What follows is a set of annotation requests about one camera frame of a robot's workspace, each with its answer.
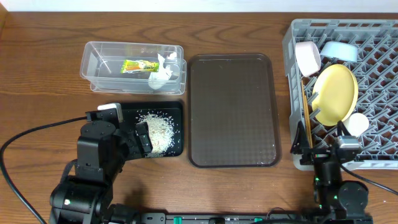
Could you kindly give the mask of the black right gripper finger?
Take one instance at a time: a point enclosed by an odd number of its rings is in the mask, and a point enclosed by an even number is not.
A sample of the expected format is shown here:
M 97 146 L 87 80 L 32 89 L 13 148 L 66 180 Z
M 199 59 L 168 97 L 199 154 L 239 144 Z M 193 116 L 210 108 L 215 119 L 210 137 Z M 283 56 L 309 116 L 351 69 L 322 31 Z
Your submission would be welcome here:
M 342 121 L 338 121 L 337 125 L 337 136 L 351 136 L 346 126 Z
M 290 149 L 291 154 L 303 154 L 307 148 L 307 134 L 304 125 L 301 121 L 298 122 L 296 134 L 292 147 Z

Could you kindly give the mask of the wooden chopstick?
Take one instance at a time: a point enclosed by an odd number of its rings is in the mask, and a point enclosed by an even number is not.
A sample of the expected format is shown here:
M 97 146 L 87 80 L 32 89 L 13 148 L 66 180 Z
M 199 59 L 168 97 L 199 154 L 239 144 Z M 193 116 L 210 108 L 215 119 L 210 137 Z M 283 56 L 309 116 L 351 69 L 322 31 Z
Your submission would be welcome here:
M 309 142 L 310 147 L 312 148 L 313 147 L 312 132 L 311 132 L 310 117 L 309 117 L 309 110 L 308 110 L 308 103 L 307 103 L 306 95 L 303 96 L 303 108 L 304 108 L 304 118 L 305 118 L 308 142 Z
M 308 111 L 307 96 L 305 94 L 303 80 L 301 80 L 301 89 L 302 89 L 302 98 L 303 98 L 303 112 L 304 112 L 304 120 L 305 120 L 305 129 L 306 129 L 306 133 L 307 133 L 307 137 L 308 137 L 309 146 L 310 146 L 310 148 L 312 148 L 313 144 L 312 144 L 310 118 L 309 118 L 309 111 Z

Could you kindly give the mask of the pale green cup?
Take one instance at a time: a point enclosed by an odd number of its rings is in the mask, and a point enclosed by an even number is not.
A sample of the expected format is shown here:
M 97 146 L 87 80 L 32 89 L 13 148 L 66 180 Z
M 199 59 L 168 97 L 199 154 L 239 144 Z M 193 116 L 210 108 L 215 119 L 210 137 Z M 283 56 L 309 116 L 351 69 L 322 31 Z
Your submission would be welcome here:
M 343 121 L 344 126 L 352 136 L 360 137 L 369 127 L 368 118 L 362 113 L 353 113 Z

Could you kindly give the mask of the rice food waste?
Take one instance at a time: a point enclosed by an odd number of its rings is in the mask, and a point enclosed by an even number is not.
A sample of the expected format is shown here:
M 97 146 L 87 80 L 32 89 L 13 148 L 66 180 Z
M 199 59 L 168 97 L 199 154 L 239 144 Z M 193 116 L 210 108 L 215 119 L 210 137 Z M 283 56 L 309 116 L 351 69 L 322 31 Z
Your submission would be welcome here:
M 178 131 L 175 130 L 174 119 L 170 114 L 149 110 L 139 113 L 136 118 L 138 123 L 147 123 L 149 128 L 152 151 L 146 157 L 166 157 L 177 153 L 174 147 L 180 141 L 175 140 Z

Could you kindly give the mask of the yellow plate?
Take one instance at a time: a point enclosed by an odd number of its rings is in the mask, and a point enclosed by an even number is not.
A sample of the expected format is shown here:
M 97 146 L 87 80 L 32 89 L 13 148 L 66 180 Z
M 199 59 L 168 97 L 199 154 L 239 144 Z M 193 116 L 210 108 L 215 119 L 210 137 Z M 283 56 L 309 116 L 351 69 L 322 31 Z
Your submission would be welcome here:
M 324 126 L 335 126 L 346 120 L 358 100 L 358 82 L 350 69 L 341 64 L 330 65 L 318 76 L 313 86 L 313 111 Z

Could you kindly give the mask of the white tissue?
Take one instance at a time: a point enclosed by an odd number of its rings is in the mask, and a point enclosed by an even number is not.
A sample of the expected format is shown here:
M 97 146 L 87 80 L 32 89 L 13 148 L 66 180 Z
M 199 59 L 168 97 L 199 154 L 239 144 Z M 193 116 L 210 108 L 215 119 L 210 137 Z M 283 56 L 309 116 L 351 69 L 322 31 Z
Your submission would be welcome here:
M 172 76 L 172 70 L 170 66 L 164 66 L 166 60 L 175 60 L 177 58 L 177 53 L 171 53 L 169 56 L 164 58 L 161 54 L 157 54 L 157 59 L 159 61 L 159 69 L 157 72 L 151 72 L 148 84 L 153 90 L 158 90 L 166 84 L 166 81 L 170 80 Z

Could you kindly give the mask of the green snack wrapper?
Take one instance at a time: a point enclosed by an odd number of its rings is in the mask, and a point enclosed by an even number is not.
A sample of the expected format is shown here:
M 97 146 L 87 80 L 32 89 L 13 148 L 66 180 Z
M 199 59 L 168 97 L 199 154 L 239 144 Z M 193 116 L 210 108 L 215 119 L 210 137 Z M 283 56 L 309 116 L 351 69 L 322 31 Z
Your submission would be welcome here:
M 159 62 L 148 60 L 125 60 L 121 67 L 121 73 L 157 72 L 159 65 Z

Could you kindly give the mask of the light blue bowl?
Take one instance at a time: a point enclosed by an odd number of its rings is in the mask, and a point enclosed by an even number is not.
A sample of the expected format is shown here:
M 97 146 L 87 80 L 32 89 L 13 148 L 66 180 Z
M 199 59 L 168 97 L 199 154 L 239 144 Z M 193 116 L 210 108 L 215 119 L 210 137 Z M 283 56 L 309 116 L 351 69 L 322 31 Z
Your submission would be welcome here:
M 357 62 L 358 48 L 351 44 L 330 41 L 324 45 L 320 55 L 347 62 Z

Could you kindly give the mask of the pink bowl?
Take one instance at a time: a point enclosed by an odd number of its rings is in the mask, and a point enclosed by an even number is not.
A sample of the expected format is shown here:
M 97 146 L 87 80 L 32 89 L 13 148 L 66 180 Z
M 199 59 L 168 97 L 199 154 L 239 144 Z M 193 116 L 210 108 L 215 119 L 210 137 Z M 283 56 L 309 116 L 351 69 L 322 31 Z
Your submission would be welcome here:
M 320 70 L 320 53 L 318 47 L 312 41 L 296 43 L 295 58 L 304 77 L 309 77 Z

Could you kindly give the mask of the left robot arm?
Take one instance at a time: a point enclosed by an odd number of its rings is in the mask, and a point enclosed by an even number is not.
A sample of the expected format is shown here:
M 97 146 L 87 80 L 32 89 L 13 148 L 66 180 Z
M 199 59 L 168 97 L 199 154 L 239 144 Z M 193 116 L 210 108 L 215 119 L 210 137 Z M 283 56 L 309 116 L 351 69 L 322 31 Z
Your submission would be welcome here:
M 50 196 L 50 223 L 140 223 L 140 213 L 113 204 L 113 183 L 126 161 L 151 152 L 147 123 L 130 133 L 109 121 L 92 121 L 81 128 L 77 159 L 64 169 Z

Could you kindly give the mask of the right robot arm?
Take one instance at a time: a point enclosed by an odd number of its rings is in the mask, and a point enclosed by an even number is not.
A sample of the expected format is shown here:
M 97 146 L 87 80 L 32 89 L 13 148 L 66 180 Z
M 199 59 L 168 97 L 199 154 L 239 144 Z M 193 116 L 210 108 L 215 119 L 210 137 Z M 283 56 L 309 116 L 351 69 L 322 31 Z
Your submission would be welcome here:
M 300 121 L 290 150 L 299 155 L 301 165 L 314 169 L 313 196 L 318 208 L 306 209 L 302 216 L 312 223 L 372 223 L 365 212 L 369 190 L 355 180 L 343 180 L 341 166 L 359 153 L 357 137 L 350 135 L 343 122 L 338 122 L 338 137 L 327 148 L 311 148 L 306 129 Z

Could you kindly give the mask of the grey dishwasher rack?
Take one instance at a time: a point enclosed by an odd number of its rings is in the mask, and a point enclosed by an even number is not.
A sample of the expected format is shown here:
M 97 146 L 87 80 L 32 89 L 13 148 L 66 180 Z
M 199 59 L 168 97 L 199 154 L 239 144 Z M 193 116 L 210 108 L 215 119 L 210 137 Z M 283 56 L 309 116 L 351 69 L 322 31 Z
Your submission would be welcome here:
M 356 62 L 321 57 L 321 68 L 340 63 L 358 81 L 359 96 L 355 112 L 369 120 L 368 129 L 359 137 L 362 152 L 345 164 L 355 169 L 397 169 L 397 21 L 371 19 L 295 19 L 285 34 L 282 46 L 285 75 L 289 81 L 290 135 L 295 136 L 298 122 L 304 122 L 303 98 L 309 101 L 316 76 L 304 78 L 295 60 L 295 45 L 312 41 L 319 49 L 329 41 L 358 48 Z

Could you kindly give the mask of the black tray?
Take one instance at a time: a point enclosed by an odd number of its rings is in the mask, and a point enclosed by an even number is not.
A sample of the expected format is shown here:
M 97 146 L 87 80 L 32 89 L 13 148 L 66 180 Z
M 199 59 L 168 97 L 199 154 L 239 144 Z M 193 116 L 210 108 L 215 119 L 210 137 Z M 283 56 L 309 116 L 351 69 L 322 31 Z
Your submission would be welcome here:
M 176 154 L 175 157 L 181 155 L 184 149 L 184 128 L 183 128 L 183 106 L 179 101 L 149 101 L 149 102 L 129 102 L 122 103 L 121 108 L 123 111 L 124 122 L 121 124 L 126 132 L 132 130 L 136 124 L 138 124 L 137 116 L 139 113 L 145 113 L 149 110 L 163 111 L 170 114 L 175 123 L 175 130 L 178 131 L 175 140 L 179 140 L 175 146 Z

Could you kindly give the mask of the clear plastic bin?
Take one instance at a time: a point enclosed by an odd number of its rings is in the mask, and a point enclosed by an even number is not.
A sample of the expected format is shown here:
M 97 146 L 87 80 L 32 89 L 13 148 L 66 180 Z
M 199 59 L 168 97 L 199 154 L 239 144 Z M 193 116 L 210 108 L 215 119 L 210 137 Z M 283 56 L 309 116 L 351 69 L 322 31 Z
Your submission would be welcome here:
M 177 58 L 164 63 L 165 67 L 170 66 L 172 76 L 158 90 L 148 84 L 151 72 L 121 73 L 125 60 L 159 62 L 157 54 L 166 58 L 174 52 Z M 91 41 L 85 45 L 80 76 L 90 82 L 95 92 L 181 95 L 186 86 L 187 63 L 179 45 Z

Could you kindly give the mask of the brown serving tray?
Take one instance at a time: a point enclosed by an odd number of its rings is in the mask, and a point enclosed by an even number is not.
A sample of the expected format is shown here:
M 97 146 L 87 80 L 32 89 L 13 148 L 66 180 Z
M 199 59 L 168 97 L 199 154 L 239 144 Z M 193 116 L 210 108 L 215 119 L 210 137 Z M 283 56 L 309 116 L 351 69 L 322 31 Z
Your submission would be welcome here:
M 272 64 L 264 54 L 189 62 L 188 158 L 202 169 L 272 167 L 282 157 Z

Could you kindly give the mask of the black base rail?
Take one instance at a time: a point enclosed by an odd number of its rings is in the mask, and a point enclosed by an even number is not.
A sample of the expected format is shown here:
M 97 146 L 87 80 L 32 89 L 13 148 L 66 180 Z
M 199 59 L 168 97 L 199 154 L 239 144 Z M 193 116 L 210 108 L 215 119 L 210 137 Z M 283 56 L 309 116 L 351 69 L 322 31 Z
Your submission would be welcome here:
M 372 224 L 373 218 L 366 216 L 355 219 L 325 218 L 323 215 L 302 215 L 297 212 L 273 208 L 264 214 L 194 214 L 194 213 L 141 213 L 131 207 L 116 204 L 104 217 L 103 223 L 127 224 L 262 224 L 262 223 L 354 223 Z

